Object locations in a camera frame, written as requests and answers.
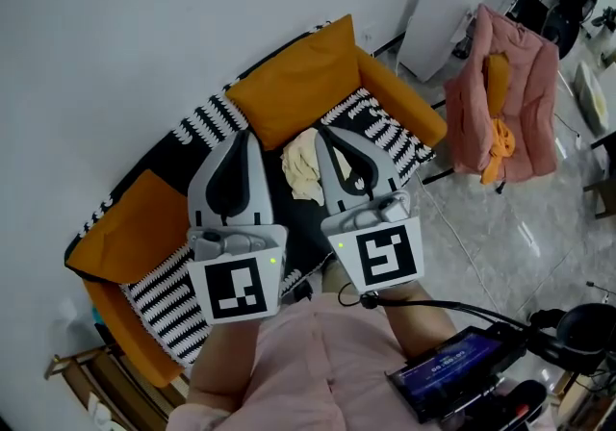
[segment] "pink shirt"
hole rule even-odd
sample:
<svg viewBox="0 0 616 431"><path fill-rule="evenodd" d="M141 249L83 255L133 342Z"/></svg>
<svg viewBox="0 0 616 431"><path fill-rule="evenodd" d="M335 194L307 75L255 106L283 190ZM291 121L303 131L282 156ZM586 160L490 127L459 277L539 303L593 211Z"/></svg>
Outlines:
<svg viewBox="0 0 616 431"><path fill-rule="evenodd" d="M439 429L419 425L385 378L405 358L380 311L303 300L263 323L256 356L239 411L183 405L167 431Z"/></svg>

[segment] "pink chair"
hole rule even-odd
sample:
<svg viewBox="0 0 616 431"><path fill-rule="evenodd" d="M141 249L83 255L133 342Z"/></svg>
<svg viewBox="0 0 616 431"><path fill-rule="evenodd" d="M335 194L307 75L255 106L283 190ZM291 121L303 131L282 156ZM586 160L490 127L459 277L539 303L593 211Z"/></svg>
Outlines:
<svg viewBox="0 0 616 431"><path fill-rule="evenodd" d="M479 6L471 56L457 78L445 85L448 141L453 170L480 174L490 162L493 132L484 86L488 55L509 60L507 94L498 118L516 146L502 160L499 180L520 182L556 170L553 114L558 48L512 20Z"/></svg>

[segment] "crumpled cloth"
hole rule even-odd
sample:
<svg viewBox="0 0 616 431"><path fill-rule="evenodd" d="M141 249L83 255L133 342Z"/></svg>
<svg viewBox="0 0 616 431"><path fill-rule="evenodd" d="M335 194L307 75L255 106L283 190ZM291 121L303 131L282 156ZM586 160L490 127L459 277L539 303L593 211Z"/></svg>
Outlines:
<svg viewBox="0 0 616 431"><path fill-rule="evenodd" d="M321 174L317 161L317 149L315 137L317 129L309 128L299 134L291 143L287 144L282 151L282 171L285 173L287 183L293 190L295 200L315 200L323 205L323 190L319 184ZM348 178L351 167L347 159L338 149L334 149L340 170L344 178Z"/></svg>
<svg viewBox="0 0 616 431"><path fill-rule="evenodd" d="M510 158L516 149L513 133L504 122L498 118L492 119L492 134L494 140L490 149L490 163L481 173L481 184L488 185L499 177L499 167L503 158Z"/></svg>

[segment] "tiled floor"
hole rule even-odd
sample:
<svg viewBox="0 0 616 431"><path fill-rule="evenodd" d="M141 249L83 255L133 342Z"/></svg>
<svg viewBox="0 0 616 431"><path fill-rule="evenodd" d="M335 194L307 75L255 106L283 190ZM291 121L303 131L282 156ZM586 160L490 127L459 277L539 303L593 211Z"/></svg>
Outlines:
<svg viewBox="0 0 616 431"><path fill-rule="evenodd" d="M396 52L379 59L394 68ZM444 98L443 82L461 66L451 59L427 84L419 83L402 65L398 76L434 104ZM571 68L575 68L573 58L563 64L565 77L572 74ZM445 107L438 111L445 117ZM581 143L556 120L559 167L554 174L508 184L502 195L495 193L494 185L484 187L478 176L470 175L451 175L425 187L474 260L498 309L519 318L538 309L601 301L602 293L586 287L587 280L616 291L616 218L596 220L594 213L601 204L593 193L582 192L584 185L603 175L604 151L590 150L595 138L562 81L556 111L581 133ZM435 150L437 159L419 170L423 178L450 167L447 143ZM437 299L494 309L463 248L417 177L409 189L413 212L422 221L428 290ZM454 320L458 325L471 322L465 316Z"/></svg>

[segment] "black and white striped blanket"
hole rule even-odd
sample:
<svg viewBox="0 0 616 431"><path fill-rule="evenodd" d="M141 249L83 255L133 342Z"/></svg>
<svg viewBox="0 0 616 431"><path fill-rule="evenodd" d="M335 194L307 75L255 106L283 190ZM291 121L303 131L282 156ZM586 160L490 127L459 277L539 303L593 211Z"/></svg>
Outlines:
<svg viewBox="0 0 616 431"><path fill-rule="evenodd" d="M390 117L364 88L335 106L321 123L357 132L385 149L396 164L402 184L421 163L434 157L429 147ZM200 139L214 148L247 126L242 113L221 93L184 119L173 135L184 145ZM192 259L193 253L184 245L138 283L121 286L146 330L174 361L185 367L194 362L210 331L186 269ZM281 293L292 290L308 273L285 271Z"/></svg>

